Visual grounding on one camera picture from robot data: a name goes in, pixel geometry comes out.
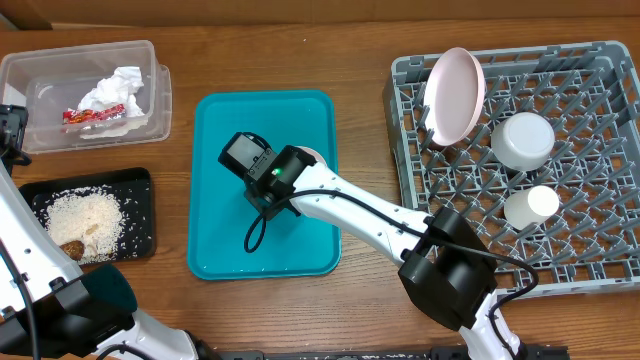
white paper towel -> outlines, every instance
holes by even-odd
[[[142,86],[144,84],[139,67],[122,66],[116,68],[112,77],[100,80],[97,87],[80,100],[78,110],[103,111],[124,104],[127,111],[126,117],[142,116],[144,113],[136,103],[134,96]]]

red candy bar package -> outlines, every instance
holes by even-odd
[[[80,124],[85,122],[95,122],[113,120],[124,117],[126,110],[124,104],[118,104],[103,111],[94,110],[69,110],[62,113],[63,124]]]

transparent container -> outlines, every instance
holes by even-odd
[[[140,67],[144,86],[135,96],[144,115],[64,125],[62,113],[119,66]],[[171,131],[169,69],[146,40],[9,54],[0,65],[0,99],[29,111],[23,151],[31,154],[161,141]]]

dish rack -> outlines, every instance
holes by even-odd
[[[454,208],[490,251],[534,265],[540,285],[525,297],[640,287],[640,83],[627,48],[606,41],[471,54],[485,76],[483,114],[466,139],[445,149],[433,146],[422,106],[441,54],[391,66],[383,97],[403,205]],[[544,166],[514,172],[495,158],[490,134],[525,111],[547,119],[556,141]],[[505,199],[536,185],[553,188],[560,209],[518,231],[504,219]],[[502,295],[531,281],[506,263],[498,273]]]

teal tray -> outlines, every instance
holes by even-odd
[[[212,94],[196,109],[187,264],[205,280],[323,275],[340,261],[340,230],[282,211],[267,224],[260,248],[244,251],[258,215],[244,198],[244,183],[218,163],[233,134],[250,131],[275,151],[285,145],[318,151],[337,172],[333,103],[318,90]],[[254,233],[252,241],[258,236]]]

